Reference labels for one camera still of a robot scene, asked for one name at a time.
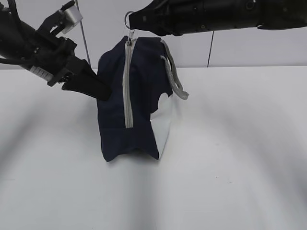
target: white panel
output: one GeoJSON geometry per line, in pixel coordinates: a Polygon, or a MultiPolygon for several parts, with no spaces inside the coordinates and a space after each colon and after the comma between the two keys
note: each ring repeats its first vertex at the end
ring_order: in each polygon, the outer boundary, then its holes
{"type": "MultiPolygon", "coordinates": [[[[151,0],[79,0],[84,16],[84,29],[88,40],[93,67],[101,55],[112,49],[129,34],[124,24],[128,11],[138,11],[151,0]]],[[[136,36],[156,36],[149,32],[136,32],[136,36]]],[[[179,67],[205,67],[210,50],[211,33],[189,34],[183,37],[168,36],[165,41],[179,67]]]]}
{"type": "Polygon", "coordinates": [[[256,28],[215,33],[211,67],[301,66],[307,64],[307,28],[264,31],[256,28]]]}
{"type": "MultiPolygon", "coordinates": [[[[69,0],[16,0],[16,5],[20,19],[33,28],[38,29],[48,16],[59,10],[67,2],[69,0]]],[[[74,41],[78,45],[76,48],[76,56],[81,59],[86,59],[80,25],[76,26],[69,33],[65,35],[60,33],[58,36],[68,37],[74,41]]],[[[20,67],[0,65],[0,69],[20,69],[20,67]]]]}
{"type": "Polygon", "coordinates": [[[0,229],[306,230],[306,72],[179,69],[161,160],[106,163],[94,99],[0,71],[0,229]]]}

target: zipper pull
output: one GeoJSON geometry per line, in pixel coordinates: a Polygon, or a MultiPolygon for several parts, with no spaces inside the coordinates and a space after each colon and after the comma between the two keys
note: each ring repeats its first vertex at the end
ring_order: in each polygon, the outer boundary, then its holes
{"type": "Polygon", "coordinates": [[[133,36],[134,36],[134,30],[129,30],[129,36],[128,36],[128,45],[129,46],[132,45],[133,36]]]}

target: white table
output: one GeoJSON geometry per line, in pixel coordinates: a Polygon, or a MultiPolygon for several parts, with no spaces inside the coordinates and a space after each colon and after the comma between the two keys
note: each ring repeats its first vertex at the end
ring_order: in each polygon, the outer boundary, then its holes
{"type": "Polygon", "coordinates": [[[162,159],[106,163],[94,99],[1,70],[0,229],[307,229],[307,67],[178,73],[162,159]]]}

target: gray zipper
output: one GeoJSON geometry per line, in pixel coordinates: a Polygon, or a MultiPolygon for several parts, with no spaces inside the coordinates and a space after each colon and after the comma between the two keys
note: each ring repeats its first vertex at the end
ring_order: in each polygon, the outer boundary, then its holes
{"type": "Polygon", "coordinates": [[[130,64],[137,39],[131,42],[127,41],[125,44],[126,60],[123,76],[123,95],[124,95],[124,111],[125,111],[125,126],[126,128],[133,128],[133,112],[130,100],[130,64]]]}

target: white label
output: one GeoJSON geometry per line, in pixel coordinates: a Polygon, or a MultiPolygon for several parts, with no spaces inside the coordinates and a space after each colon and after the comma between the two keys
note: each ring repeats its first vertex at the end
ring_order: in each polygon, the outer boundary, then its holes
{"type": "Polygon", "coordinates": [[[40,78],[42,78],[46,81],[51,81],[52,78],[53,78],[53,74],[47,72],[46,70],[44,70],[40,67],[32,66],[32,68],[30,69],[30,72],[39,76],[40,78]]]}

